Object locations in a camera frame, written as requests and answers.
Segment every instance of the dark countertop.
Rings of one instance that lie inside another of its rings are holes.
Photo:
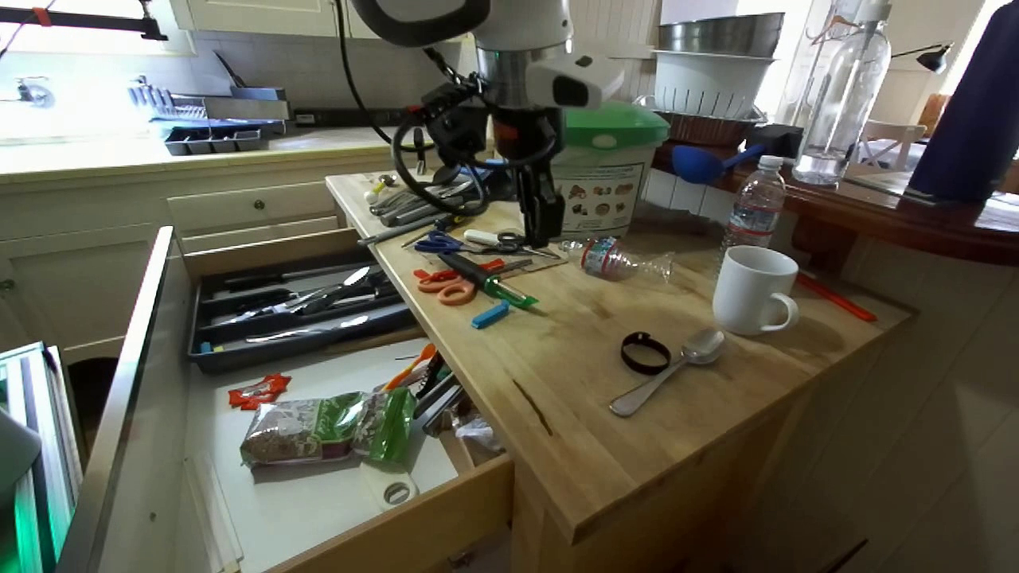
[[[672,171],[661,153],[653,166]],[[736,193],[753,170],[753,163],[744,163],[710,185]],[[783,176],[786,208],[801,217],[935,255],[1019,266],[1019,195],[996,193],[984,204],[928,206],[848,181],[838,188],[803,184],[788,166]]]

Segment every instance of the plastic water bottle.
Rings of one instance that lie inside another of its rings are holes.
[[[833,55],[793,167],[797,179],[832,186],[846,174],[892,61],[884,38],[890,1],[865,0],[857,32]]]
[[[782,205],[786,201],[786,181],[779,174],[782,157],[764,155],[740,189],[729,216],[726,237],[721,241],[719,262],[730,247],[754,245],[767,247],[779,224]]]
[[[647,258],[632,253],[614,237],[587,241],[564,241],[559,248],[584,272],[606,280],[646,276],[668,282],[673,277],[673,254]]]

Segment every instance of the silver spoon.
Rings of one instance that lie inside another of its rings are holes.
[[[668,368],[662,370],[657,376],[613,400],[608,405],[608,409],[612,411],[612,414],[623,418],[633,416],[634,412],[658,389],[658,386],[684,364],[704,366],[717,360],[718,355],[721,354],[721,344],[725,341],[726,335],[719,330],[705,328],[697,332],[687,341],[687,344],[683,345],[679,360],[669,364]]]

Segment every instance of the white cup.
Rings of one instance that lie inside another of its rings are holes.
[[[800,266],[777,251],[741,245],[726,251],[711,308],[719,326],[745,336],[785,330],[800,319],[789,298]]]

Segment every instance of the label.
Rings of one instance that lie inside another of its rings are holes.
[[[555,165],[555,192],[566,200],[564,239],[623,235],[633,217],[644,163]]]
[[[616,251],[616,247],[614,237],[606,237],[592,242],[580,259],[581,268],[588,274],[605,276],[607,272],[611,271],[611,256]]]
[[[774,232],[774,227],[779,224],[779,214],[777,209],[737,203],[733,207],[733,214],[729,216],[729,226],[748,235],[767,236]]]

